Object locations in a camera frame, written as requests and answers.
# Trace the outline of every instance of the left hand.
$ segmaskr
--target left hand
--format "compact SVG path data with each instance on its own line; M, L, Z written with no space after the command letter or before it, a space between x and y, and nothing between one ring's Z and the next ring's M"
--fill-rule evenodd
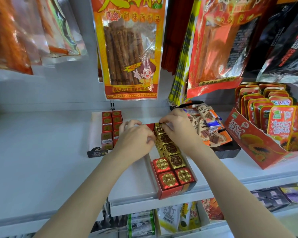
M150 152L155 139L151 129L141 121L132 119L123 122L119 127L119 140L111 154L124 159L129 166Z

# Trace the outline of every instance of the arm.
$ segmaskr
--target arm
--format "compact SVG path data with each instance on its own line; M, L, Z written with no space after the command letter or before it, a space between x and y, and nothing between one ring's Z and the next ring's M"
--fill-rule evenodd
M154 146L154 133L147 125L141 124L138 120L121 124L119 140L113 151L103 157L88 178L36 233L35 238L88 237L119 176Z
M163 122L173 124L171 130ZM295 237L274 217L204 145L187 114L174 109L160 119L163 129L192 158L207 180L234 237Z

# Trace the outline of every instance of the cartoon character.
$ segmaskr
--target cartoon character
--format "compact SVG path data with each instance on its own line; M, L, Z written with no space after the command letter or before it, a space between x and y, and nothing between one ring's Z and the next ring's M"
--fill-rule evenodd
M151 61L149 61L147 64L147 68L144 67L143 62L140 65L141 74L138 73L138 70L135 70L133 73L135 74L135 78L137 78L144 87L147 87L152 92L152 88L153 88L152 77L155 71L156 71L156 66Z

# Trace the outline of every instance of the barcode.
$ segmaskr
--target barcode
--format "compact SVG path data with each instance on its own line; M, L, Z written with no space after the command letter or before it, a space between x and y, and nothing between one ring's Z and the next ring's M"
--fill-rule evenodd
M168 223L170 223L170 224L172 224L172 223L173 223L173 221L172 221L172 220L170 220L170 219L166 218L165 216L163 217L163 219L164 219L165 221L167 221Z
M279 205L282 205L282 200L281 199L276 200L276 203L279 204Z
M110 143L112 143L112 139L102 141L102 144L110 144Z

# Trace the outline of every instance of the cartoon boy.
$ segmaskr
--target cartoon boy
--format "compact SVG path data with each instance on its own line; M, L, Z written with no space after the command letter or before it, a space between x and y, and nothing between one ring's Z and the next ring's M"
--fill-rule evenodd
M140 75L138 73L138 70L134 71L135 78L137 78L139 82L142 83L144 87L147 87L151 92L153 88L152 77L155 71L156 66L151 61L149 61L149 63L147 64L147 68L144 67L144 64L142 62L142 64L140 65Z

